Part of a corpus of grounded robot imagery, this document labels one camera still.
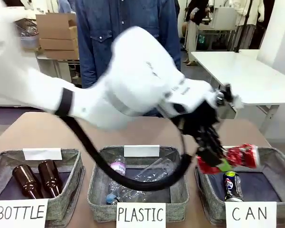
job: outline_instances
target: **white pants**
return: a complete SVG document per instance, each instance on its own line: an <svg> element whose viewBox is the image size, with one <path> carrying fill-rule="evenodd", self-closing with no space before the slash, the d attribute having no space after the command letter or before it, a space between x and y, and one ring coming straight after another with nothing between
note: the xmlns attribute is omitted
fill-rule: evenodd
<svg viewBox="0 0 285 228"><path fill-rule="evenodd" d="M186 50L188 52L189 61L195 61L191 52L196 51L198 30L199 26L189 20L186 32Z"/></svg>

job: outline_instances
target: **robotic arm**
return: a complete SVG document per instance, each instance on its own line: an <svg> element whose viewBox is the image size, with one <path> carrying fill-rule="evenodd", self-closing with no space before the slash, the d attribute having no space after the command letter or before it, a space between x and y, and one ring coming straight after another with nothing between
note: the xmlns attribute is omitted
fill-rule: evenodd
<svg viewBox="0 0 285 228"><path fill-rule="evenodd" d="M74 118L114 130L157 107L176 125L185 123L183 134L195 138L201 154L206 154L201 155L205 162L211 166L222 163L223 149L212 125L218 121L218 106L239 101L229 87L213 90L207 82L185 78L151 34L133 27L114 41L111 62L99 81L89 89L80 89L26 65L10 14L0 1L0 96L60 116L112 179L135 190L160 190L183 176L191 156L184 154L175 172L164 180L130 180L107 165Z"/></svg>

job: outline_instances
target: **bin containing brown bottles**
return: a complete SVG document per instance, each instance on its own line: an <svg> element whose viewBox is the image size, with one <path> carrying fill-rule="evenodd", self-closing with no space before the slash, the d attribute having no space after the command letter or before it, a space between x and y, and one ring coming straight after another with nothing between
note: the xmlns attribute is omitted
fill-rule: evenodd
<svg viewBox="0 0 285 228"><path fill-rule="evenodd" d="M49 199L46 226L65 227L85 173L81 154L61 149L62 160L25 160L22 150L0 153L0 200Z"/></svg>

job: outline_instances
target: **brown table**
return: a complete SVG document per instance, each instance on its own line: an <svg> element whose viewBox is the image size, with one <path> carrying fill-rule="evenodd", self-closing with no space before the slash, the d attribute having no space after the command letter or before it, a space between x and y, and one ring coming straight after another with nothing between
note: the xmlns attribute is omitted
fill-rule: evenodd
<svg viewBox="0 0 285 228"><path fill-rule="evenodd" d="M181 148L178 132L168 119L141 117L126 129L115 132L104 132L81 122L81 125L100 149L109 145L125 144L160 144ZM258 146L269 146L259 130L246 120L225 120L219 134L223 145L232 146L252 143ZM188 151L194 152L194 140L186 136ZM26 113L22 115L0 137L0 152L8 149L34 147L78 148L86 168L84 182L74 215L69 228L114 228L115 222L99 224L94 222L92 211L86 201L88 185L94 161L85 152L73 132L57 117L47 113ZM201 202L197 194L193 167L191 165L186 178L190 189L190 200L184 222L169 223L168 228L210 228L204 216Z"/></svg>

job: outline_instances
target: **brown box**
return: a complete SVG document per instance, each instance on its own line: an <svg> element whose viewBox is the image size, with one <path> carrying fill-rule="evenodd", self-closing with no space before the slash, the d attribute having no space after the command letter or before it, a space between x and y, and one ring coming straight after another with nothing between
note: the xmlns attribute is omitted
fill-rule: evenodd
<svg viewBox="0 0 285 228"><path fill-rule="evenodd" d="M77 39L40 39L40 45L44 50L76 50Z"/></svg>
<svg viewBox="0 0 285 228"><path fill-rule="evenodd" d="M76 14L47 13L36 15L39 38L75 39L77 38Z"/></svg>
<svg viewBox="0 0 285 228"><path fill-rule="evenodd" d="M46 57L57 60L79 59L79 51L76 50L45 50Z"/></svg>

